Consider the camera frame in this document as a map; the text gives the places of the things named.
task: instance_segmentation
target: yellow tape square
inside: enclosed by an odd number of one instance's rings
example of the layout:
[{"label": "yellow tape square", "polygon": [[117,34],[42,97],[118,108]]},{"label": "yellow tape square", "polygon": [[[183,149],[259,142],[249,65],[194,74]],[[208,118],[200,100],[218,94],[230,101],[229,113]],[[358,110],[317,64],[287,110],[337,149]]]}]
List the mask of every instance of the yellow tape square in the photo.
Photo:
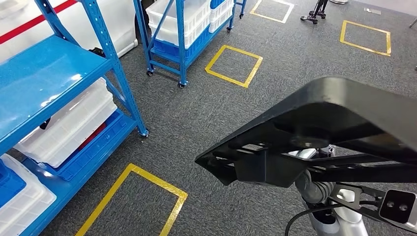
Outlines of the yellow tape square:
[{"label": "yellow tape square", "polygon": [[172,228],[172,225],[174,224],[175,219],[177,218],[179,211],[182,208],[182,205],[184,204],[185,200],[187,199],[188,194],[181,189],[171,185],[170,183],[167,183],[163,181],[162,179],[152,175],[151,173],[143,170],[142,168],[133,165],[130,163],[127,165],[126,169],[121,173],[119,178],[116,180],[116,182],[113,184],[113,186],[110,188],[109,192],[104,196],[104,198],[101,200],[101,202],[97,205],[97,207],[94,209],[94,211],[91,213],[89,218],[85,221],[83,226],[79,229],[79,231],[75,234],[75,236],[83,236],[87,230],[91,227],[91,225],[94,223],[94,221],[97,219],[97,217],[100,215],[100,213],[103,211],[104,207],[109,203],[110,199],[113,197],[113,195],[116,193],[116,191],[120,188],[121,184],[125,181],[127,176],[130,172],[137,173],[138,175],[144,177],[145,179],[155,183],[156,185],[164,188],[165,190],[168,190],[169,192],[175,194],[178,196],[178,200],[175,203],[174,209],[171,211],[171,214],[168,217],[167,222],[164,225],[164,228],[162,228],[161,233],[159,236],[166,236],[168,235],[169,231]]},{"label": "yellow tape square", "polygon": [[[234,79],[231,79],[231,78],[229,78],[227,76],[221,75],[221,74],[219,74],[219,73],[214,72],[214,71],[211,70],[211,67],[214,65],[214,63],[217,61],[217,59],[219,59],[220,55],[223,53],[223,51],[226,48],[227,49],[230,49],[230,50],[233,50],[233,51],[236,51],[238,53],[242,53],[242,54],[245,54],[245,55],[248,55],[248,56],[251,56],[251,57],[254,57],[254,58],[258,59],[256,61],[256,63],[255,63],[255,66],[253,67],[252,71],[250,72],[248,78],[246,78],[246,80],[245,80],[244,83],[242,83],[240,81],[237,81],[237,80],[234,80]],[[207,64],[207,66],[206,66],[206,72],[208,74],[214,75],[214,76],[216,76],[216,77],[218,77],[220,79],[229,81],[230,83],[233,83],[233,84],[240,85],[242,87],[248,88],[250,82],[252,81],[253,77],[255,76],[255,73],[258,70],[259,66],[261,65],[261,62],[262,62],[263,59],[264,58],[261,57],[261,56],[255,55],[253,53],[249,53],[249,52],[244,51],[244,50],[241,50],[239,48],[234,48],[234,47],[231,47],[231,46],[228,46],[228,45],[223,45],[220,48],[220,50],[216,53],[216,55],[214,55],[213,59],[211,59],[211,61]]]},{"label": "yellow tape square", "polygon": [[272,21],[276,21],[276,22],[285,24],[285,22],[287,22],[287,19],[291,14],[291,11],[294,9],[294,4],[286,2],[286,1],[281,1],[281,0],[272,0],[272,1],[288,6],[288,10],[285,13],[285,16],[282,20],[278,20],[278,19],[275,19],[275,18],[272,18],[272,17],[269,17],[269,16],[264,16],[264,15],[256,13],[255,11],[256,11],[256,9],[258,9],[259,4],[261,4],[262,0],[258,0],[258,2],[255,4],[253,9],[250,11],[250,14],[255,15],[255,16],[259,16],[259,17],[262,17],[262,18],[265,18],[265,19],[268,19],[268,20],[272,20]]},{"label": "yellow tape square", "polygon": [[[365,48],[363,46],[360,46],[360,45],[357,45],[357,44],[354,44],[354,43],[346,42],[345,41],[345,34],[346,34],[346,25],[348,23],[351,24],[351,25],[360,26],[360,27],[364,27],[364,28],[367,28],[367,29],[370,29],[370,30],[376,30],[376,31],[385,33],[386,36],[387,36],[387,51],[386,52],[378,52],[374,49]],[[358,23],[355,23],[355,22],[345,20],[345,21],[343,21],[343,24],[342,24],[342,31],[340,33],[340,42],[344,43],[344,44],[347,44],[347,45],[350,45],[350,46],[353,46],[353,47],[357,47],[357,48],[366,50],[368,52],[372,52],[372,53],[376,53],[376,54],[380,54],[380,55],[384,55],[384,56],[388,56],[388,57],[391,56],[391,32],[388,32],[388,31],[385,31],[385,30],[382,30],[382,29],[377,29],[377,28],[373,28],[373,27],[370,27],[370,26],[365,26],[365,25],[361,25],[361,24],[358,24]]]}]

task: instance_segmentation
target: gray carpet floor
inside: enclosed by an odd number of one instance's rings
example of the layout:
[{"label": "gray carpet floor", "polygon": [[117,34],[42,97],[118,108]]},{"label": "gray carpet floor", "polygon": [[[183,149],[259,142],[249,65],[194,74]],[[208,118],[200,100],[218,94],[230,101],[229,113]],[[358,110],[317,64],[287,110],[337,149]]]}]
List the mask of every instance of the gray carpet floor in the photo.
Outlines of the gray carpet floor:
[{"label": "gray carpet floor", "polygon": [[[388,9],[381,15],[352,1],[328,3],[327,18],[317,25],[299,17],[314,0],[291,0],[295,7],[285,24],[251,15],[248,0],[243,19],[236,17],[231,33],[221,31],[188,69],[190,84],[177,88],[177,76],[162,69],[145,75],[141,45],[121,58],[134,97],[150,130],[147,139],[132,133],[41,234],[71,236],[82,226],[118,176],[133,163],[188,193],[170,236],[276,236],[288,220],[303,210],[294,187],[288,189],[234,182],[223,186],[194,164],[195,157],[258,116],[298,88],[324,75],[341,75],[388,91],[417,98],[417,28],[413,16]],[[281,19],[285,5],[263,0],[259,14]],[[391,32],[391,57],[339,42],[343,20]],[[385,50],[384,35],[348,25],[346,40]],[[264,58],[249,88],[205,72],[222,45]],[[213,70],[243,81],[254,60],[225,52]],[[382,190],[417,192],[412,184],[369,184]],[[176,196],[131,173],[86,235],[159,235]],[[371,236],[408,235],[394,227],[364,219]],[[307,217],[296,221],[290,235],[310,236]]]}]

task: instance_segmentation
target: blue plastic bin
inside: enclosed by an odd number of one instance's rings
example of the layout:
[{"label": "blue plastic bin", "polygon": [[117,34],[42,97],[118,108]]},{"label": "blue plastic bin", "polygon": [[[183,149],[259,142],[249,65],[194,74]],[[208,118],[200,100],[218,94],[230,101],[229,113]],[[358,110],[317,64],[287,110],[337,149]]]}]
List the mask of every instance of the blue plastic bin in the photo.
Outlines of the blue plastic bin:
[{"label": "blue plastic bin", "polygon": [[117,109],[107,120],[106,128],[103,129],[91,142],[81,151],[73,152],[59,167],[53,168],[47,163],[38,165],[49,173],[61,177],[65,181],[70,181],[74,176],[88,164],[91,159],[105,146],[112,142],[112,139],[127,125],[122,111]]},{"label": "blue plastic bin", "polygon": [[210,2],[210,8],[211,9],[215,9],[216,7],[218,7],[224,1],[225,0],[211,0],[211,2]]},{"label": "blue plastic bin", "polygon": [[26,182],[5,166],[0,159],[0,207],[16,196],[25,186]]},{"label": "blue plastic bin", "polygon": [[[198,51],[199,47],[203,45],[205,40],[210,35],[209,28],[210,25],[207,26],[207,28],[200,34],[200,36],[198,36],[198,38],[193,42],[193,44],[191,44],[188,49],[185,49],[185,60],[188,60],[190,57],[192,57],[192,55]],[[164,54],[169,54],[179,58],[179,47],[173,43],[156,39],[153,43],[153,48]]]}]

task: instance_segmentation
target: blue metal shelf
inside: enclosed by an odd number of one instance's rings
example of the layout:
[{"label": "blue metal shelf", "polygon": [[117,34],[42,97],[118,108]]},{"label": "blue metal shelf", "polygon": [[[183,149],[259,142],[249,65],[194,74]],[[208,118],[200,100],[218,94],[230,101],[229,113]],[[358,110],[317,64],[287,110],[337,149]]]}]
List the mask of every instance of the blue metal shelf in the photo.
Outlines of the blue metal shelf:
[{"label": "blue metal shelf", "polygon": [[[178,28],[178,42],[179,42],[179,58],[163,53],[161,51],[158,51],[153,48],[153,42],[156,39],[156,36],[158,35],[158,32],[165,20],[165,17],[167,16],[168,10],[170,9],[171,5],[173,4],[174,0],[170,0],[164,14],[162,15],[161,21],[156,28],[156,31],[153,32],[153,37],[149,40],[148,34],[147,34],[147,26],[145,23],[144,13],[143,9],[139,7],[139,3],[141,0],[133,0],[133,3],[135,5],[136,10],[136,16],[139,26],[139,31],[141,33],[141,39],[142,39],[142,45],[145,52],[145,59],[147,62],[147,74],[150,76],[154,72],[154,65],[159,66],[163,69],[166,69],[168,71],[171,71],[173,73],[179,74],[179,82],[178,87],[183,88],[185,85],[188,84],[188,81],[186,79],[186,70],[187,68],[192,64],[193,61],[200,55],[200,53],[206,48],[206,46],[213,40],[213,38],[219,33],[220,30],[224,28],[224,26],[229,23],[229,26],[227,27],[227,31],[230,32],[230,30],[233,28],[233,19],[235,15],[235,8],[236,8],[236,0],[234,0],[234,5],[232,9],[232,16],[225,22],[219,29],[217,29],[214,33],[211,33],[210,36],[203,42],[201,45],[199,45],[198,50],[189,58],[185,58],[185,44],[184,44],[184,0],[177,0],[176,1],[176,10],[177,10],[177,28]],[[242,11],[240,17],[243,16],[243,10],[244,5],[246,4],[246,0],[243,0],[240,5],[242,5]],[[174,69],[172,67],[169,67],[165,64],[162,64],[160,62],[157,62],[153,59],[153,56],[157,55],[159,57],[162,57],[164,59],[170,60],[172,62],[176,62],[179,64],[179,70]]]},{"label": "blue metal shelf", "polygon": [[93,157],[84,168],[82,168],[71,181],[64,181],[59,177],[49,177],[34,161],[26,158],[23,164],[31,170],[39,178],[47,188],[49,188],[56,196],[55,202],[49,206],[25,231],[21,236],[38,235],[52,221],[52,219],[62,210],[69,200],[80,190],[94,172],[104,163],[105,160],[113,153],[113,151],[122,143],[127,135],[132,132],[136,126],[136,122],[123,114],[120,110],[115,112],[118,114],[97,137],[95,137],[84,149],[88,152],[89,148],[97,145],[103,145],[102,137],[111,136],[112,139],[107,140],[101,150]]},{"label": "blue metal shelf", "polygon": [[[21,234],[24,236],[38,235],[135,127],[140,135],[148,135],[96,0],[77,1],[83,5],[105,56],[79,47],[48,0],[35,0],[54,35],[0,64],[0,155],[100,77],[106,79],[107,88],[130,116],[116,110],[107,119],[107,127],[70,157],[74,166],[65,166],[72,175],[70,181],[51,175],[29,158],[23,161],[57,196]],[[109,71],[120,91],[105,77]]]},{"label": "blue metal shelf", "polygon": [[[205,41],[202,44],[200,44],[198,46],[198,49],[196,50],[196,52],[193,53],[192,56],[190,56],[189,59],[186,59],[185,60],[185,67],[186,68],[188,68],[195,61],[195,59],[197,59],[197,57],[207,47],[207,45],[213,41],[214,37],[216,37],[216,35],[220,31],[222,31],[224,29],[224,27],[229,23],[229,21],[230,21],[231,18],[233,18],[233,15],[231,17],[229,17],[215,32],[208,34],[208,37],[205,39]],[[155,55],[157,55],[157,56],[159,56],[159,57],[161,57],[161,58],[164,58],[164,59],[167,59],[167,60],[170,60],[170,61],[179,63],[179,58],[176,58],[176,57],[174,57],[174,56],[172,56],[170,54],[166,54],[166,53],[160,52],[158,50],[155,50],[154,48],[152,48],[150,50],[150,52],[153,53],[153,54],[155,54]]]},{"label": "blue metal shelf", "polygon": [[112,62],[55,35],[0,65],[0,153],[112,68]]}]

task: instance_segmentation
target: white storage box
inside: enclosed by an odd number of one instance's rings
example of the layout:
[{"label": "white storage box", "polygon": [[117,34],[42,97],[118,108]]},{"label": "white storage box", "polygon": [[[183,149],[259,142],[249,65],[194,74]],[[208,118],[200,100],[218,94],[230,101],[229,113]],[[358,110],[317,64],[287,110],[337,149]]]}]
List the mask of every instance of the white storage box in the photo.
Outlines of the white storage box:
[{"label": "white storage box", "polygon": [[55,200],[56,196],[24,165],[3,154],[1,160],[26,186],[0,208],[0,236],[16,236],[23,232]]},{"label": "white storage box", "polygon": [[215,32],[232,15],[233,4],[233,0],[226,0],[223,3],[221,3],[216,9],[211,10],[210,28],[208,29],[210,33]]},{"label": "white storage box", "polygon": [[58,167],[115,110],[106,81],[99,79],[56,112],[46,129],[36,128],[15,148],[37,162]]},{"label": "white storage box", "polygon": [[221,16],[223,16],[226,12],[229,12],[233,8],[233,4],[235,2],[233,0],[225,0],[215,9],[212,9],[210,12],[210,23],[215,22]]},{"label": "white storage box", "polygon": [[[146,9],[149,16],[149,27],[154,34],[169,0],[158,0]],[[185,0],[184,1],[184,35],[196,34],[196,28],[202,20],[210,15],[210,0]],[[167,41],[178,46],[178,26],[176,1],[173,2],[167,16],[156,36],[156,39]]]},{"label": "white storage box", "polygon": [[[188,32],[188,34],[184,35],[185,49],[188,49],[191,46],[191,44],[193,44],[193,42],[198,38],[198,36],[200,36],[200,34],[207,28],[207,26],[209,26],[209,24],[210,18],[209,14],[207,14],[204,18],[200,20],[198,25],[193,30]],[[149,27],[152,31],[155,31],[158,26],[149,24]],[[173,43],[176,46],[179,45],[178,33],[175,31],[160,29],[156,38],[161,41]]]}]

